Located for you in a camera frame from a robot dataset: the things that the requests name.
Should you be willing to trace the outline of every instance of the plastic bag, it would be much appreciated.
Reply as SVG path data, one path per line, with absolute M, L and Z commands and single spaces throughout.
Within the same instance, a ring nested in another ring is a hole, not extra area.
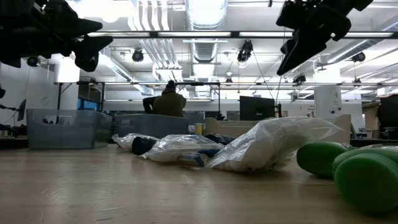
M 292 160 L 299 147 L 338 131 L 342 129 L 321 118 L 263 120 L 225 146 L 206 167 L 238 172 L 280 169 Z
M 119 135 L 115 134 L 114 136 L 112 136 L 112 139 L 114 142 L 116 142 L 120 147 L 122 147 L 123 149 L 127 149 L 127 150 L 132 150 L 131 146 L 132 146 L 132 142 L 134 141 L 134 139 L 136 137 L 142 137 L 142 138 L 149 138 L 149 139 L 153 139 L 153 140 L 159 140 L 158 138 L 155 137 L 151 137 L 151 136 L 146 136 L 143 134 L 128 134 L 124 137 L 119 137 Z
M 204 166 L 207 153 L 218 152 L 224 145 L 200 135 L 168 135 L 157 141 L 152 149 L 142 155 L 145 159 L 157 162 L 193 163 Z

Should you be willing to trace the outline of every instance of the box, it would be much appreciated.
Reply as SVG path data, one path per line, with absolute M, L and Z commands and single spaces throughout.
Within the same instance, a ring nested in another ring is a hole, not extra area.
M 26 110 L 30 149 L 105 147 L 112 117 L 97 111 Z
M 163 138 L 169 134 L 188 134 L 189 120 L 158 114 L 132 114 L 115 117 L 116 132 L 119 137 L 127 134 L 145 134 Z

